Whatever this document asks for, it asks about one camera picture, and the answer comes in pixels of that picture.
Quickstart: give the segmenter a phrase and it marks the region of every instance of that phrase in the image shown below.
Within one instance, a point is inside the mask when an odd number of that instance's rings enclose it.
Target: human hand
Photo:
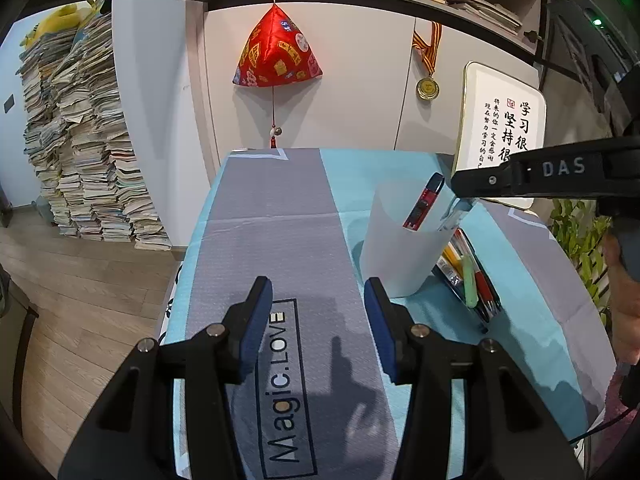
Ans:
[[[602,248],[609,267],[613,351],[619,362],[636,364],[640,358],[640,283],[623,267],[620,245],[614,235],[605,234]]]

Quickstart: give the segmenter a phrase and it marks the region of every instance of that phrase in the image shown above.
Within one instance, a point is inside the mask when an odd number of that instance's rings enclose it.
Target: pen holder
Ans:
[[[454,200],[447,186],[417,231],[402,227],[424,186],[421,180],[383,182],[373,197],[360,271],[363,282],[372,276],[380,278],[390,298],[418,291],[458,227],[439,230]]]

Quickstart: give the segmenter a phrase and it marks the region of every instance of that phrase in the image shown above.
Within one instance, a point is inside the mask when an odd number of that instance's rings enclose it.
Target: silver rivet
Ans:
[[[220,323],[213,323],[207,326],[207,335],[211,337],[219,337],[225,333],[225,326]]]
[[[496,342],[493,339],[482,339],[480,342],[480,346],[487,350],[489,353],[493,354],[498,351],[496,348]]]
[[[154,346],[156,346],[156,342],[150,337],[145,337],[144,339],[138,341],[136,348],[140,352],[150,352],[154,349]]]
[[[431,332],[431,330],[429,330],[429,327],[421,323],[417,323],[411,327],[411,333],[416,337],[427,337],[429,335],[429,332]]]

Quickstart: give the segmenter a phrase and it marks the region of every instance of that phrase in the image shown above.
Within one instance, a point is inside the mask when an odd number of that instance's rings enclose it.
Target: tablecloth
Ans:
[[[448,174],[450,162],[431,153],[299,148],[233,153],[223,163],[185,256],[164,342],[219,322],[256,276],[272,280],[274,323],[257,367],[227,390],[247,478],[391,477],[410,388],[392,385],[380,369],[359,254],[377,184],[426,182],[434,171]],[[615,361],[571,262],[537,217],[501,204],[478,203],[462,227],[504,307],[488,335],[565,435],[582,433],[604,406]],[[433,276],[394,301],[444,337],[484,337]],[[291,408],[284,417],[273,397],[283,381]],[[177,381],[174,441],[177,471],[189,476],[183,386]],[[463,431],[463,389],[454,381],[450,478],[462,472]]]

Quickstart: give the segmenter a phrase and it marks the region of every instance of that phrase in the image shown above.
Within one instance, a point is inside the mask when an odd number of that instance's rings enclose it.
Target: wooden floor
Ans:
[[[71,439],[130,348],[154,336],[176,269],[169,252],[66,238],[34,210],[0,227],[0,264],[38,306],[22,430],[56,476]]]

